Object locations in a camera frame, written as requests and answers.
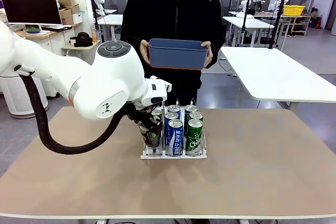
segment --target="can rack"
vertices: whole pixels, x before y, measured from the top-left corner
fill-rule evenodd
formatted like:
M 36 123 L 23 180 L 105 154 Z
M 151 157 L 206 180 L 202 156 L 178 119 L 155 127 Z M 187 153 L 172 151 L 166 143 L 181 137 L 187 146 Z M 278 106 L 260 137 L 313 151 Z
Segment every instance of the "can rack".
M 163 130 L 161 132 L 161 138 L 160 138 L 160 144 L 156 148 L 150 148 L 148 146 L 143 145 L 143 150 L 142 150 L 142 155 L 141 159 L 205 159 L 207 158 L 206 154 L 206 138 L 204 131 L 202 130 L 202 135 L 201 135 L 201 150 L 199 155 L 197 156 L 187 156 L 185 153 L 185 146 L 186 146 L 186 138 L 183 138 L 184 140 L 184 145 L 183 145 L 183 150 L 182 150 L 182 155 L 181 156 L 168 156 L 166 155 L 166 150 L 165 150 L 165 143 L 164 143 L 164 114 L 167 112 L 167 108 L 164 106 L 161 107 L 162 110 L 162 122 L 163 122 Z M 184 122 L 184 107 L 181 107 L 181 121 Z

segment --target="blue can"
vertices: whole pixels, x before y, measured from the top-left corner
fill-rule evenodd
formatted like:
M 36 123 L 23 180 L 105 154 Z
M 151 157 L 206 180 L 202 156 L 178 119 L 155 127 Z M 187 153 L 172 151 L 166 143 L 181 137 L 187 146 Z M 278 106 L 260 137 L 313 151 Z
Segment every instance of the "blue can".
M 181 108 L 180 108 L 180 106 L 178 106 L 178 105 L 170 105 L 170 106 L 168 106 L 167 110 L 169 112 L 176 112 L 179 115 L 178 119 L 181 120 Z
M 181 120 L 173 119 L 168 123 L 168 142 L 166 153 L 168 156 L 181 156 L 183 144 L 183 123 Z
M 176 112 L 167 112 L 164 114 L 164 139 L 167 145 L 168 140 L 168 123 L 172 119 L 178 119 L 178 114 Z

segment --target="black monitor screen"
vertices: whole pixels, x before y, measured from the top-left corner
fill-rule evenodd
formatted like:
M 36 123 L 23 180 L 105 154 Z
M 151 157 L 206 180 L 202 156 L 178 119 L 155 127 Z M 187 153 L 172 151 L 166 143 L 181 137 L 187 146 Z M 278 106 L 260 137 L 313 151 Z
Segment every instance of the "black monitor screen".
M 56 0 L 2 0 L 11 24 L 61 25 Z

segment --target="person's hand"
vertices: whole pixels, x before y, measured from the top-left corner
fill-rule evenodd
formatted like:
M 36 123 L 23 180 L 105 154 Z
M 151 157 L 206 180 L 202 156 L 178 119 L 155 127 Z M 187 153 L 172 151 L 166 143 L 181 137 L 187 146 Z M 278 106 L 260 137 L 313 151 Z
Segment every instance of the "person's hand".
M 140 53 L 142 58 L 146 61 L 146 63 L 150 64 L 148 57 L 148 42 L 144 39 L 140 43 Z
M 201 46 L 207 47 L 209 49 L 208 55 L 205 60 L 205 65 L 204 65 L 204 67 L 206 68 L 210 64 L 212 57 L 213 57 L 212 50 L 211 50 L 211 42 L 210 41 L 203 42 Z

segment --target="person's right hand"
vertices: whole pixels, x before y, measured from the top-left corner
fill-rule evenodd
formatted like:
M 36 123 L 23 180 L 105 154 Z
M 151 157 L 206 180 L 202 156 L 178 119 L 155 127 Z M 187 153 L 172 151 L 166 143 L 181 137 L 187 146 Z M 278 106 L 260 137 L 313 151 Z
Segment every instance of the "person's right hand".
M 148 57 L 148 42 L 144 39 L 140 43 L 140 53 L 142 58 L 146 61 L 146 63 L 150 64 Z

